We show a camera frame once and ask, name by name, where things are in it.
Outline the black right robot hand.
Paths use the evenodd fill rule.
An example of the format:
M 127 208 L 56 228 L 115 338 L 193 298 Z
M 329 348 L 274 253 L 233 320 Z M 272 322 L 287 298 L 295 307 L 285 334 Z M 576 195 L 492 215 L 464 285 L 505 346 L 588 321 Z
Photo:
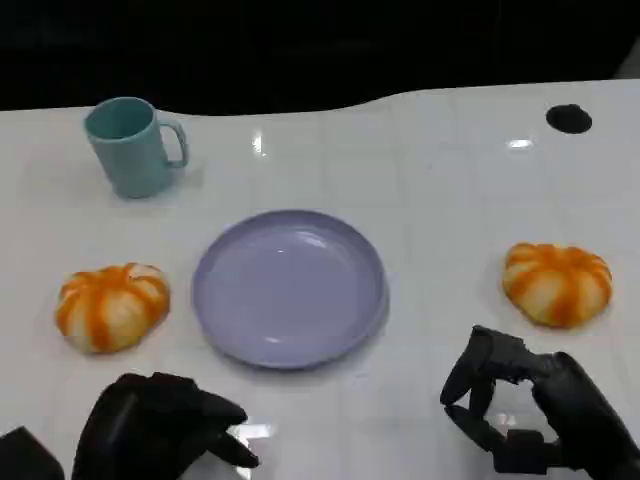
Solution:
M 485 419 L 495 385 L 529 381 L 532 397 L 558 438 L 535 430 L 501 434 Z M 493 456 L 496 472 L 544 475 L 583 470 L 592 479 L 636 479 L 639 448 L 630 432 L 569 354 L 531 352 L 519 337 L 476 325 L 440 395 L 446 414 Z

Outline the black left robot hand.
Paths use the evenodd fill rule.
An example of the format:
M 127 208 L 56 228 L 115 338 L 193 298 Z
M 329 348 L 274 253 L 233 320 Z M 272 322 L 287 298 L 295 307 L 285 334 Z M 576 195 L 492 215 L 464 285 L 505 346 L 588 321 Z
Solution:
M 259 457 L 228 432 L 247 419 L 242 407 L 190 378 L 126 373 L 92 408 L 71 477 L 173 480 L 206 453 L 254 469 Z

